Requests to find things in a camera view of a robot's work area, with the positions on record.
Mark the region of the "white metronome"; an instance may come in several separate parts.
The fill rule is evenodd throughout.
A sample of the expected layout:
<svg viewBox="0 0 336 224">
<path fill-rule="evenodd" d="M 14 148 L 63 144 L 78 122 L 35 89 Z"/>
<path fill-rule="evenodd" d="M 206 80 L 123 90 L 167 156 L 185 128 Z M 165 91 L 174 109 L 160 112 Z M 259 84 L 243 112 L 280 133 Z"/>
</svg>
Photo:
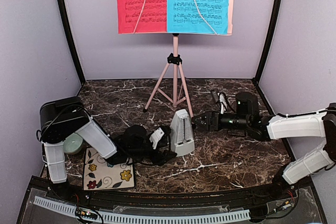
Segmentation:
<svg viewBox="0 0 336 224">
<path fill-rule="evenodd" d="M 171 151 L 177 157 L 188 155 L 195 150 L 191 119 L 185 109 L 175 112 L 170 125 Z"/>
</svg>

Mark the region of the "pink music stand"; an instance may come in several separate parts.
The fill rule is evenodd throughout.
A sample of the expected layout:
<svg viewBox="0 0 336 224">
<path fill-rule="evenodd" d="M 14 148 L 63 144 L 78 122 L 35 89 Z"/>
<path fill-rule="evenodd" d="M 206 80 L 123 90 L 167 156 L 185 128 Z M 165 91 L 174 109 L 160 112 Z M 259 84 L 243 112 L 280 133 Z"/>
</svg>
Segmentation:
<svg viewBox="0 0 336 224">
<path fill-rule="evenodd" d="M 188 109 L 190 111 L 192 110 L 182 67 L 182 59 L 178 53 L 179 34 L 181 33 L 170 34 L 173 35 L 173 52 L 167 58 L 167 64 L 144 107 L 145 111 L 148 110 L 149 105 L 157 92 L 163 94 L 173 106 L 177 106 L 186 101 Z"/>
</svg>

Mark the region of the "blue sheet music paper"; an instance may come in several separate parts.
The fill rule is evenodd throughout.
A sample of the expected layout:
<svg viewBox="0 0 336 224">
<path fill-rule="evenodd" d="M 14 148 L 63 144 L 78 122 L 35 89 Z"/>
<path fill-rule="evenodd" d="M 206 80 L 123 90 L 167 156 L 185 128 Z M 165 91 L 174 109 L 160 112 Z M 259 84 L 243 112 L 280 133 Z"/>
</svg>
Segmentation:
<svg viewBox="0 0 336 224">
<path fill-rule="evenodd" d="M 167 0 L 167 32 L 231 35 L 234 0 Z"/>
</svg>

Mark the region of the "red sheet music paper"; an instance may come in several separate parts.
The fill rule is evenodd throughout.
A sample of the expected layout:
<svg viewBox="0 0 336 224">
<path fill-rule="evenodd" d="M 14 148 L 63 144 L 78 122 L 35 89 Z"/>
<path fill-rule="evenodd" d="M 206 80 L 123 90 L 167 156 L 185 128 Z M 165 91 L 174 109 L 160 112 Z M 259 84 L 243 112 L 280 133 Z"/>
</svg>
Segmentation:
<svg viewBox="0 0 336 224">
<path fill-rule="evenodd" d="M 167 32 L 167 0 L 117 0 L 118 33 Z"/>
</svg>

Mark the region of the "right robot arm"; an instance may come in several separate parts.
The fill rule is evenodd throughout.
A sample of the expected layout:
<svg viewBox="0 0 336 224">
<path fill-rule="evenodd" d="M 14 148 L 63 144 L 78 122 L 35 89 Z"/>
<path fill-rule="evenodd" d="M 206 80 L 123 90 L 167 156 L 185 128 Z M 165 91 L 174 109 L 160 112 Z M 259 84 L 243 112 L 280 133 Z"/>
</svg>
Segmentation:
<svg viewBox="0 0 336 224">
<path fill-rule="evenodd" d="M 335 103 L 325 109 L 302 114 L 276 114 L 261 116 L 258 98 L 249 92 L 235 95 L 236 107 L 231 109 L 223 93 L 211 91 L 219 111 L 207 111 L 194 116 L 192 122 L 204 130 L 242 130 L 245 135 L 261 142 L 293 137 L 321 137 L 326 141 L 304 157 L 283 166 L 272 180 L 268 195 L 280 199 L 288 191 L 288 185 L 321 169 L 335 167 Z"/>
</svg>

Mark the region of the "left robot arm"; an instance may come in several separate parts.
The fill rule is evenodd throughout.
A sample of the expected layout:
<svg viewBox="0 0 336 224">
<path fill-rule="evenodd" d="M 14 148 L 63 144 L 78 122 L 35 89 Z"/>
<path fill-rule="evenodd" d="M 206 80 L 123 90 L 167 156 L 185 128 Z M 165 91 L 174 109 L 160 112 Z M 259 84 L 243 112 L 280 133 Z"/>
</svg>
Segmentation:
<svg viewBox="0 0 336 224">
<path fill-rule="evenodd" d="M 171 150 L 170 128 L 161 126 L 148 134 L 144 127 L 133 125 L 112 138 L 84 108 L 79 97 L 47 102 L 41 106 L 39 115 L 40 130 L 36 135 L 43 145 L 53 191 L 63 201 L 74 197 L 74 189 L 66 183 L 64 142 L 70 137 L 87 142 L 111 165 L 131 158 L 136 163 L 149 159 L 151 166 L 161 166 L 177 156 Z"/>
</svg>

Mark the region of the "floral square plate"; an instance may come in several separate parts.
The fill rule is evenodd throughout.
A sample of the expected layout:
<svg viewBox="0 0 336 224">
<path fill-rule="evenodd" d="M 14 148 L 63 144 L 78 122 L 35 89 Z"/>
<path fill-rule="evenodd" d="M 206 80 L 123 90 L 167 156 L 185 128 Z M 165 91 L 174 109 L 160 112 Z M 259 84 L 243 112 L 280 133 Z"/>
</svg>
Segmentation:
<svg viewBox="0 0 336 224">
<path fill-rule="evenodd" d="M 83 190 L 120 190 L 135 187 L 135 175 L 132 160 L 126 163 L 110 165 L 92 147 L 86 149 L 83 166 Z"/>
</svg>

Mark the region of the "pale green bowl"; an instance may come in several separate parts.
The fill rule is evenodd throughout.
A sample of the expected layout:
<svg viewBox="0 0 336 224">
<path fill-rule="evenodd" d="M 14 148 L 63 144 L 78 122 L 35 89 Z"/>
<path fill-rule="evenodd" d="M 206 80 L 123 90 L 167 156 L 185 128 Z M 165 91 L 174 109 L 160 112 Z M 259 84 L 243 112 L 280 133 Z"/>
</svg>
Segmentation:
<svg viewBox="0 0 336 224">
<path fill-rule="evenodd" d="M 63 150 L 65 154 L 77 154 L 82 150 L 83 138 L 76 133 L 68 136 L 64 141 Z"/>
</svg>

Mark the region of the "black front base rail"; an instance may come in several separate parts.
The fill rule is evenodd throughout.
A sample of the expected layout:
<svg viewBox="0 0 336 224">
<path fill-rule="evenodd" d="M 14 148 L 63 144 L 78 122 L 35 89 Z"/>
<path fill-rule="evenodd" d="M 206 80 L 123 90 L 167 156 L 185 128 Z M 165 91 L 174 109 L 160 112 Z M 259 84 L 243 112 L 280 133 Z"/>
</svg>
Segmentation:
<svg viewBox="0 0 336 224">
<path fill-rule="evenodd" d="M 127 191 L 83 191 L 70 186 L 68 199 L 52 190 L 48 180 L 32 177 L 19 212 L 18 223 L 84 223 L 33 204 L 36 196 L 90 210 L 145 208 L 166 211 L 216 214 L 249 210 L 250 220 L 234 223 L 326 223 L 321 202 L 309 178 L 285 190 L 278 198 L 269 196 L 269 185 L 199 194 L 140 194 Z"/>
</svg>

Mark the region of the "right black frame post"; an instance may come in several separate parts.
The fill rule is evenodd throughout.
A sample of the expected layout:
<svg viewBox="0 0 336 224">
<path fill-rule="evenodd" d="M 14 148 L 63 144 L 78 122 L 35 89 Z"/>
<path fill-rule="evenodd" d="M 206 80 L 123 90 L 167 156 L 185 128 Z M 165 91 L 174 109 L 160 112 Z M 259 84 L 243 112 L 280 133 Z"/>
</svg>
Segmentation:
<svg viewBox="0 0 336 224">
<path fill-rule="evenodd" d="M 255 77 L 253 78 L 254 82 L 259 85 L 262 75 L 263 75 L 263 71 L 265 69 L 266 66 L 266 62 L 267 62 L 267 58 L 270 52 L 270 48 L 271 48 L 271 44 L 272 44 L 272 40 L 274 37 L 274 33 L 276 30 L 276 25 L 277 25 L 277 20 L 278 20 L 278 15 L 279 15 L 279 11 L 280 11 L 280 5 L 281 5 L 281 0 L 274 0 L 273 6 L 272 6 L 272 11 L 271 11 L 271 16 L 270 16 L 270 22 L 269 22 L 269 26 L 268 26 L 268 30 L 267 30 L 267 34 L 266 34 L 266 38 L 265 38 L 265 43 L 264 43 L 264 47 L 261 53 L 261 57 L 260 57 L 260 61 L 258 64 L 258 68 L 255 74 Z"/>
</svg>

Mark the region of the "black frame post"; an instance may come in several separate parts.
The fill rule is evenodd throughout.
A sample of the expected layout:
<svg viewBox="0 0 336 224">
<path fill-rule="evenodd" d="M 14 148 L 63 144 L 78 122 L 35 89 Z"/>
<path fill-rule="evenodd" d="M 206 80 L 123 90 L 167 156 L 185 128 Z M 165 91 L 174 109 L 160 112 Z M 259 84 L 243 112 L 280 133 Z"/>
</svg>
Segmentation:
<svg viewBox="0 0 336 224">
<path fill-rule="evenodd" d="M 267 58 L 270 52 L 270 48 L 271 48 L 271 44 L 272 44 L 272 40 L 274 37 L 274 33 L 276 30 L 276 25 L 277 25 L 277 20 L 278 20 L 278 15 L 279 15 L 279 11 L 280 11 L 280 5 L 281 5 L 281 0 L 274 0 L 273 6 L 272 6 L 272 11 L 271 11 L 271 16 L 270 16 L 270 22 L 269 22 L 269 26 L 268 26 L 268 30 L 267 30 L 267 34 L 266 34 L 266 38 L 265 38 L 265 43 L 264 43 L 264 47 L 261 53 L 261 57 L 260 57 L 260 61 L 258 64 L 258 68 L 255 74 L 255 77 L 253 78 L 254 82 L 259 85 L 262 75 L 263 75 L 263 71 L 265 69 L 266 66 L 266 62 L 267 62 Z"/>
<path fill-rule="evenodd" d="M 65 36 L 66 36 L 68 48 L 69 48 L 69 51 L 70 51 L 70 55 L 71 55 L 71 58 L 72 58 L 72 61 L 73 61 L 78 79 L 79 79 L 81 85 L 83 85 L 86 82 L 86 79 L 85 79 L 85 76 L 84 76 L 82 66 L 80 64 L 79 56 L 78 56 L 76 46 L 75 46 L 75 41 L 74 41 L 74 38 L 73 38 L 73 35 L 72 35 L 70 22 L 69 22 L 69 17 L 68 17 L 68 14 L 67 14 L 66 3 L 65 3 L 65 0 L 57 0 L 57 3 L 58 3 L 59 13 L 60 13 L 64 33 L 65 33 Z"/>
</svg>

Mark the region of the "left black frame post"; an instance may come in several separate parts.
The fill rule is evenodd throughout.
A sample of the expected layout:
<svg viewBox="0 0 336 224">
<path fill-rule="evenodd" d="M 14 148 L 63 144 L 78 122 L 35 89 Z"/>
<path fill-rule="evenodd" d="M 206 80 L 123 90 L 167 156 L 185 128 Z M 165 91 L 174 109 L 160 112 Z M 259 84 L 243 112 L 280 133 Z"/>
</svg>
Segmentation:
<svg viewBox="0 0 336 224">
<path fill-rule="evenodd" d="M 65 3 L 65 0 L 57 0 L 57 3 L 58 3 L 59 13 L 60 13 L 64 33 L 65 33 L 65 36 L 66 36 L 68 48 L 69 48 L 69 51 L 70 51 L 70 55 L 71 55 L 71 58 L 72 58 L 72 61 L 73 61 L 78 79 L 79 79 L 81 85 L 83 85 L 86 82 L 86 79 L 85 79 L 85 76 L 84 76 L 82 66 L 80 64 L 79 56 L 78 56 L 76 46 L 75 46 L 75 41 L 74 41 L 74 38 L 73 38 L 73 35 L 72 35 L 70 22 L 69 22 L 69 17 L 68 17 L 68 14 L 67 14 L 66 3 Z"/>
</svg>

